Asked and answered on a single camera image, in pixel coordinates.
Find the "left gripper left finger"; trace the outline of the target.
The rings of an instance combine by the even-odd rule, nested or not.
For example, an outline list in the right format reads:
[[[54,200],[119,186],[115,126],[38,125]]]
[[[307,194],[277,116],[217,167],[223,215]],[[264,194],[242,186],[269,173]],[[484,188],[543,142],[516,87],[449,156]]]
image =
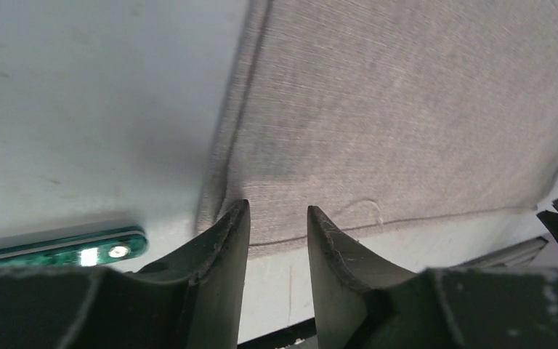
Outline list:
[[[236,201],[136,273],[0,267],[0,348],[235,348],[250,222]]]

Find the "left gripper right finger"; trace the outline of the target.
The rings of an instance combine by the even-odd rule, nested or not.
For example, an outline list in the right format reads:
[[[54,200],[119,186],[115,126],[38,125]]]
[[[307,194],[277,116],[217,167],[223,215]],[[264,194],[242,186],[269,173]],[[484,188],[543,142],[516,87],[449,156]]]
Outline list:
[[[307,210],[321,348],[558,348],[558,268],[430,268],[385,260]]]

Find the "grey cloth napkin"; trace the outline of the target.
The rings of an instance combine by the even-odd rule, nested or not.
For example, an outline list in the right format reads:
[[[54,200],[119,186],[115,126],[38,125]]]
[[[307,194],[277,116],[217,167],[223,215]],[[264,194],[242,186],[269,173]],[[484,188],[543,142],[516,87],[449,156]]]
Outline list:
[[[362,234],[535,209],[558,177],[558,1],[250,1],[196,228],[307,207]]]

